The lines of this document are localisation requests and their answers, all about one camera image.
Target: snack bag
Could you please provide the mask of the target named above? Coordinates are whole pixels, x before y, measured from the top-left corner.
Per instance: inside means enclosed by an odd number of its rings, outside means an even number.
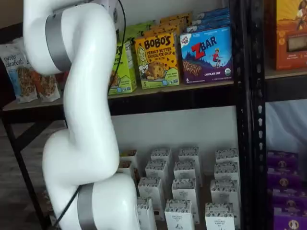
[[[0,57],[12,82],[18,103],[37,99],[35,85],[23,54],[15,44],[0,45]]]
[[[33,69],[33,67],[31,66],[30,62],[27,59],[25,48],[24,48],[24,39],[17,38],[13,42],[16,44],[16,46],[19,48],[19,50],[24,56],[24,59],[26,61],[25,67],[30,72],[32,80],[36,86],[37,92],[39,93],[40,99],[43,102],[52,102],[60,98],[55,75],[43,76],[37,73]]]

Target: purple box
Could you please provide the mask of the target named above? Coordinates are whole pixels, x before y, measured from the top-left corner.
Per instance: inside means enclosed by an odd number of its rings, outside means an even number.
[[[298,154],[269,150],[267,154],[267,165],[272,168],[298,169]]]
[[[297,170],[287,168],[268,168],[267,173],[268,189],[273,188],[294,188],[301,189],[302,181]]]
[[[301,189],[273,189],[273,205],[298,207],[307,209],[307,190]]]
[[[274,207],[274,230],[306,230],[307,211],[292,207]]]

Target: cookie image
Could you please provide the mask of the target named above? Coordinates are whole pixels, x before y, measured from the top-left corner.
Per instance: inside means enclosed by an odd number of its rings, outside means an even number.
[[[147,75],[147,79],[156,80],[160,78],[164,78],[165,69],[164,65],[161,62],[155,61],[148,65],[148,71],[145,72]]]
[[[282,178],[282,179],[280,179],[279,184],[282,187],[287,187],[289,185],[289,181],[287,179],[285,179],[285,178]]]

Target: shelf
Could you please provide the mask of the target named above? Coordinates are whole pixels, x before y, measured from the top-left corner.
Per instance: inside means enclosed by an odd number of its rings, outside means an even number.
[[[268,102],[307,99],[307,68],[274,70],[265,68]]]
[[[139,86],[133,93],[109,96],[108,101],[112,115],[127,115],[235,105],[234,96],[234,82],[227,81],[147,90]],[[8,123],[63,120],[63,100],[20,104],[15,100],[2,113]]]

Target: child figure illustration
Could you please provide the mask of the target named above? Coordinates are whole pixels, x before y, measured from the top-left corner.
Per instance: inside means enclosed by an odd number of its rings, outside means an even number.
[[[220,58],[222,57],[219,56],[219,52],[220,52],[219,48],[216,48],[215,53],[211,55],[213,56],[213,62],[216,62],[215,67],[220,67],[220,63],[221,63]]]

